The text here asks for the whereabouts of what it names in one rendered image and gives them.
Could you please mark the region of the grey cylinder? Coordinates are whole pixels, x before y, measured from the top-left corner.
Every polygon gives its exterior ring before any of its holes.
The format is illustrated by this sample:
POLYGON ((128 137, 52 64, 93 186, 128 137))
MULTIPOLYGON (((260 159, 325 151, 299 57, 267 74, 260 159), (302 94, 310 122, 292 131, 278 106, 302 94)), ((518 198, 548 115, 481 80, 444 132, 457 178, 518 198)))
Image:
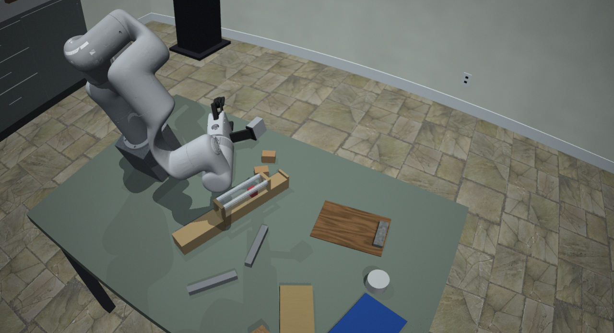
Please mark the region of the grey cylinder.
POLYGON ((366 288, 371 294, 382 294, 386 291, 388 284, 390 284, 390 276, 382 270, 371 271, 366 279, 366 288))

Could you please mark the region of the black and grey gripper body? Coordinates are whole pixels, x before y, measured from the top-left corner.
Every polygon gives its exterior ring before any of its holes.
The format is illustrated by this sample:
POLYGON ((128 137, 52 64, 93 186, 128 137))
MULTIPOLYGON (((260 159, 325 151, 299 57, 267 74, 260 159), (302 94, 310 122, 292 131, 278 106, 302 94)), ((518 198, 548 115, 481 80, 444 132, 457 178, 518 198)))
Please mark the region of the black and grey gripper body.
MULTIPOLYGON (((216 135, 217 138, 225 138, 232 142, 229 133, 232 133, 226 113, 222 111, 219 114, 219 119, 213 120, 213 114, 208 115, 208 134, 216 135)), ((232 142, 233 144, 233 142, 232 142)))

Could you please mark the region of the blue flat slab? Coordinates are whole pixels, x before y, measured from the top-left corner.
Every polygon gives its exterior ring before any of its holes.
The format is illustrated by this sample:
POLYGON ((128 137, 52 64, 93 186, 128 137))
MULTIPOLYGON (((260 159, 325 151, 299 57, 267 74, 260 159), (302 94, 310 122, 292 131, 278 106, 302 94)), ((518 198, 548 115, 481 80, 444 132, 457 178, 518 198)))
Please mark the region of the blue flat slab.
POLYGON ((328 333, 399 333, 406 323, 366 293, 328 333))

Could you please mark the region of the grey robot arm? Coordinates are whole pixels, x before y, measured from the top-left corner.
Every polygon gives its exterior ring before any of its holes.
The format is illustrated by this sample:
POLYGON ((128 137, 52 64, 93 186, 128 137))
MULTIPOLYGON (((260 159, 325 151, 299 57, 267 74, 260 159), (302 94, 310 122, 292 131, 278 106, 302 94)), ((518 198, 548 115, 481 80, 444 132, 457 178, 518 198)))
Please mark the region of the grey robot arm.
POLYGON ((173 151, 163 138, 175 99, 155 73, 170 53, 151 29, 125 10, 113 10, 86 34, 67 40, 64 56, 83 73, 86 94, 124 135, 126 147, 138 151, 149 145, 156 162, 177 180, 202 172, 207 190, 229 189, 232 142, 204 134, 173 151))

